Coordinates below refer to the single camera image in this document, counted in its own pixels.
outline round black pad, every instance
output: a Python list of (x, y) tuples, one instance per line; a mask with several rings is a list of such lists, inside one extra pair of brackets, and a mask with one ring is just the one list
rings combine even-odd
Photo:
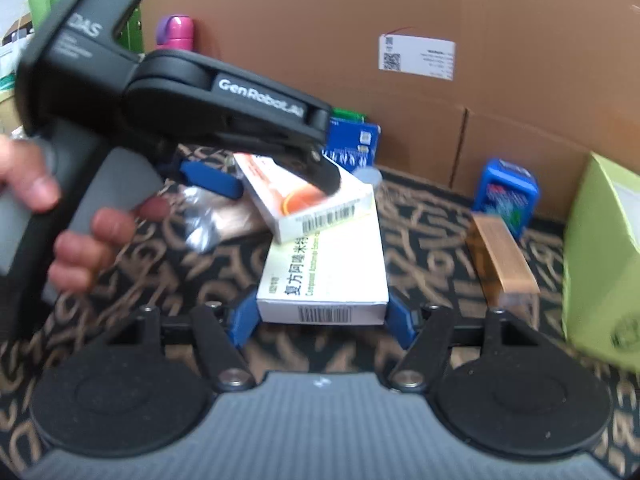
[(443, 380), (438, 406), (455, 433), (521, 458), (551, 458), (597, 443), (611, 410), (606, 386), (555, 352), (481, 357)]
[(33, 393), (31, 415), (53, 447), (133, 456), (186, 434), (209, 397), (183, 364), (141, 346), (109, 346), (48, 370)]

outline qr code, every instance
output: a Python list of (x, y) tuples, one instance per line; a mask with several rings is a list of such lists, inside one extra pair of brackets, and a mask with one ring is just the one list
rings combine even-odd
[(400, 54), (388, 54), (385, 52), (384, 70), (395, 70), (400, 72)]

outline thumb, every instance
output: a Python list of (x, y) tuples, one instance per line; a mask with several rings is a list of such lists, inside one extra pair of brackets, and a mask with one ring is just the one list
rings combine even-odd
[(35, 212), (45, 212), (60, 200), (60, 186), (50, 176), (42, 152), (29, 140), (0, 136), (0, 184)]

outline gray rubber grip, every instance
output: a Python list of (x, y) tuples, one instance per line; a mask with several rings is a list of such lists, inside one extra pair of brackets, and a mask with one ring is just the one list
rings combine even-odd
[(195, 430), (164, 449), (125, 459), (54, 450), (23, 476), (28, 480), (614, 480), (587, 453), (526, 463), (481, 452), (450, 434), (424, 397), (389, 391), (374, 374), (285, 372), (272, 372), (251, 391), (218, 397)]
[[(163, 186), (164, 181), (144, 156), (124, 148), (113, 148), (86, 190), (69, 229), (90, 234), (92, 219), (99, 209), (109, 207), (130, 211)], [(58, 294), (55, 287), (47, 282), (42, 299), (54, 304)]]
[[(96, 136), (73, 127), (60, 129), (52, 141), (34, 139), (42, 149), (49, 172), (59, 182), (66, 182), (84, 163), (98, 145)], [(9, 188), (0, 190), (0, 272), (8, 274), (15, 253), (24, 237), (32, 212), (20, 202)]]
[[(84, 163), (99, 139), (82, 128), (60, 128), (51, 141), (35, 139), (43, 150), (49, 171), (59, 182), (68, 182), (78, 165)], [(104, 159), (76, 210), (69, 229), (90, 234), (98, 209), (131, 210), (162, 189), (162, 178), (145, 157), (124, 148), (114, 148)], [(0, 192), (0, 273), (8, 274), (24, 237), (31, 211), (11, 192)], [(47, 283), (42, 299), (55, 303), (58, 292)]]

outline blue container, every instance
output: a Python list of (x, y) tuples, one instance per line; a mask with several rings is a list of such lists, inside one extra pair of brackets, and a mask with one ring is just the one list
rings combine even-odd
[(494, 158), (484, 168), (473, 211), (501, 216), (514, 238), (529, 224), (540, 191), (529, 171)]

